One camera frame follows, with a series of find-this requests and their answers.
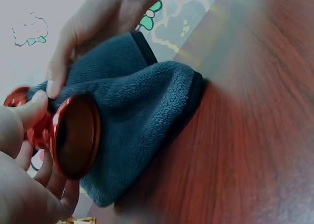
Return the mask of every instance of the cartoon character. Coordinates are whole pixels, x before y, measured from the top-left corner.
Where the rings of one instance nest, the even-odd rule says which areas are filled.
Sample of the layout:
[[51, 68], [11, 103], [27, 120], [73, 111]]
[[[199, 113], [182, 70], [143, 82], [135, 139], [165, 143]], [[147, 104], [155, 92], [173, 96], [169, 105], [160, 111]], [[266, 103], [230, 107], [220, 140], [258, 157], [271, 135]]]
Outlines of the cartoon character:
[[48, 25], [43, 18], [37, 17], [32, 12], [25, 23], [21, 23], [12, 28], [14, 33], [14, 44], [16, 46], [23, 46], [26, 43], [29, 46], [36, 42], [45, 43], [48, 36]]
[[155, 13], [160, 11], [161, 9], [162, 9], [162, 2], [158, 1], [149, 10], [146, 11], [139, 25], [137, 26], [136, 30], [139, 30], [141, 27], [145, 28], [148, 31], [152, 30], [154, 27], [153, 18], [155, 17]]

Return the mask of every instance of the wood grain surface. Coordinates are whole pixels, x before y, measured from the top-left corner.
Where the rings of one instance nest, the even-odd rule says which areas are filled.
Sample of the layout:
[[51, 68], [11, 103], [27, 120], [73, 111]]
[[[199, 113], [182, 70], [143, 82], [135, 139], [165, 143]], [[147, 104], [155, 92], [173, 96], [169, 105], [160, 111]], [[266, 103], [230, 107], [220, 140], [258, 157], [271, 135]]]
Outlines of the wood grain surface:
[[175, 60], [209, 80], [203, 100], [119, 213], [314, 223], [314, 0], [217, 0]]

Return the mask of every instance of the red metallic object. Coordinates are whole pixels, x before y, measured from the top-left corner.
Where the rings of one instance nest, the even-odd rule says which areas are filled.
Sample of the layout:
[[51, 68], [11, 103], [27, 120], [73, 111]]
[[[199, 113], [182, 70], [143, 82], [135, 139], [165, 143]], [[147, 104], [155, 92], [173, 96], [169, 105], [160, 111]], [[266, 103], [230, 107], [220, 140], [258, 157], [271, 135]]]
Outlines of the red metallic object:
[[[29, 87], [7, 96], [3, 105], [19, 107], [27, 102]], [[65, 100], [56, 113], [49, 112], [24, 139], [34, 148], [49, 150], [59, 170], [69, 179], [82, 178], [92, 167], [100, 140], [100, 116], [95, 102], [86, 95]]]

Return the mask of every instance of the gray microfiber cloth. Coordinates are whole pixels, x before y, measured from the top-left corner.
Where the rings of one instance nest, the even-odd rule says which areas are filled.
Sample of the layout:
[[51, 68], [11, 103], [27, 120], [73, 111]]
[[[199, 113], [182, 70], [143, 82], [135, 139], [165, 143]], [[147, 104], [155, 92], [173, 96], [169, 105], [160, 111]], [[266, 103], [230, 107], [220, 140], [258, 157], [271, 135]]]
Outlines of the gray microfiber cloth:
[[[157, 63], [140, 32], [114, 37], [69, 69], [55, 108], [88, 93], [100, 110], [95, 163], [80, 181], [98, 206], [115, 202], [149, 164], [167, 134], [187, 121], [201, 96], [202, 76], [173, 62]], [[47, 82], [31, 88], [28, 99]]]

